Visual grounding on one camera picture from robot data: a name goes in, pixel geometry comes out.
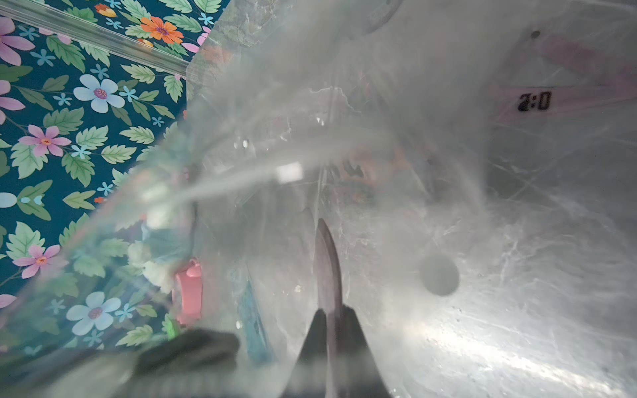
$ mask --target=floral wallpaper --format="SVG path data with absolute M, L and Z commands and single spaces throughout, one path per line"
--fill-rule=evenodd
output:
M 107 3 L 118 11 L 101 8 L 101 24 L 119 22 L 124 10 L 129 20 L 133 14 L 145 20 L 141 5 L 131 11 L 136 1 Z M 158 4 L 178 3 L 186 13 L 185 0 Z M 160 22 L 151 18 L 146 26 Z M 176 43 L 177 30 L 163 26 Z M 117 191 L 134 162 L 176 130 L 184 84 L 181 76 L 0 17 L 0 352 L 37 355 L 46 341 L 135 347 L 178 332 L 158 305 L 167 295 L 128 264 L 130 245 L 141 239 L 140 223 L 68 260 L 59 253 L 90 211 Z M 121 267 L 113 273 L 96 259 Z M 47 285 L 43 299 L 15 307 L 25 283 L 55 267 L 64 267 L 64 274 Z M 20 330 L 3 315 L 12 308 L 28 312 L 29 323 Z
M 230 0 L 34 0 L 190 61 Z

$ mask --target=circular hole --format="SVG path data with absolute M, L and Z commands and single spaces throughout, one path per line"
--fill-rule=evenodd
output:
M 423 286 L 435 295 L 450 295 L 460 285 L 460 272 L 455 262 L 446 255 L 427 257 L 420 268 Z

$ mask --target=pink flower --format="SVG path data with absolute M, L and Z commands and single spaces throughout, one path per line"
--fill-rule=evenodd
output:
M 8 64 L 19 66 L 22 64 L 22 58 L 9 47 L 22 51 L 33 50 L 36 47 L 25 38 L 7 36 L 7 34 L 14 30 L 15 25 L 13 25 L 11 18 L 0 17 L 0 58 Z
M 51 152 L 52 155 L 62 156 L 64 152 L 58 145 L 69 145 L 71 140 L 64 137 L 57 137 L 60 134 L 60 129 L 57 126 L 51 126 L 47 128 L 47 133 L 44 134 L 42 129 L 38 126 L 29 124 L 29 134 L 33 137 L 22 137 L 18 142 L 24 145 L 37 145 L 33 148 L 33 154 L 35 156 L 46 155 Z
M 39 32 L 40 32 L 40 33 L 42 33 L 42 34 L 43 34 L 43 35 L 45 35 L 45 36 L 51 36 L 51 35 L 55 34 L 55 32 L 53 32 L 53 31 L 49 31 L 48 29 L 45 29 L 45 28 L 43 28 L 43 27 L 41 27 L 41 28 L 39 29 Z M 71 44 L 71 42 L 72 42 L 72 40 L 71 40 L 71 38 L 70 38 L 69 36 L 65 36 L 65 35 L 63 35 L 63 34 L 58 34 L 58 35 L 57 35 L 57 38 L 58 38 L 58 39 L 60 39 L 60 41 L 61 41 L 62 43 L 64 43 L 64 44 L 66 44 L 66 45 L 69 45 L 69 44 Z
M 8 307 L 15 301 L 17 297 L 13 294 L 0 294 L 0 308 Z M 6 316 L 0 315 L 0 329 L 4 327 L 6 324 Z
M 31 257 L 22 257 L 14 260 L 13 263 L 18 267 L 26 267 L 22 271 L 22 279 L 27 279 L 34 276 L 39 269 L 44 273 L 50 267 L 64 267 L 69 264 L 68 261 L 55 257 L 59 252 L 60 245 L 51 246 L 46 251 L 40 246 L 32 245 L 29 248 Z
M 0 96 L 8 93 L 11 90 L 11 85 L 6 80 L 0 80 Z M 24 105 L 14 98 L 0 97 L 0 108 L 4 108 L 9 111 L 19 111 L 24 109 Z M 6 115 L 0 111 L 0 124 L 4 124 Z
M 208 37 L 208 35 L 210 34 L 210 28 L 209 27 L 205 27 L 203 28 L 203 30 L 205 31 L 205 33 L 202 33 L 201 36 L 197 39 L 197 44 L 199 46 L 201 46 L 203 44 L 203 42 L 206 40 L 206 38 Z M 182 46 L 190 51 L 190 52 L 194 52 L 197 53 L 200 49 L 199 46 L 196 46 L 194 44 L 191 43 L 182 43 Z
M 8 307 L 15 301 L 13 294 L 0 294 L 0 308 Z

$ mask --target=orange flower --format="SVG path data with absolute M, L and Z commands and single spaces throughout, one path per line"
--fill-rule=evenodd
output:
M 115 11 L 113 11 L 112 8 L 110 8 L 109 6 L 105 6 L 103 4 L 98 4 L 97 6 L 95 6 L 95 10 L 104 15 L 105 17 L 111 17 L 111 18 L 115 18 L 117 16 L 117 14 L 115 13 Z
M 137 41 L 139 41 L 141 44 L 147 45 L 147 46 L 149 46 L 149 47 L 154 47 L 154 46 L 153 46 L 153 43 L 149 42 L 149 41 L 148 41 L 148 40 L 146 40 L 146 39 L 137 39 Z
M 155 40 L 164 40 L 166 44 L 182 44 L 183 33 L 177 31 L 177 26 L 164 22 L 161 18 L 150 17 L 141 19 L 141 28 L 150 33 Z

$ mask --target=clear plastic bag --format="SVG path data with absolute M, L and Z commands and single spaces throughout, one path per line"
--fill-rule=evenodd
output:
M 631 396 L 633 72 L 573 57 L 632 57 L 634 10 L 236 1 L 261 19 L 219 22 L 189 67 L 188 119 L 69 258 L 146 214 L 154 262 L 201 262 L 197 326 L 239 336 L 235 378 L 255 383 L 228 384 L 277 394 L 319 305 L 323 218 L 393 395 Z

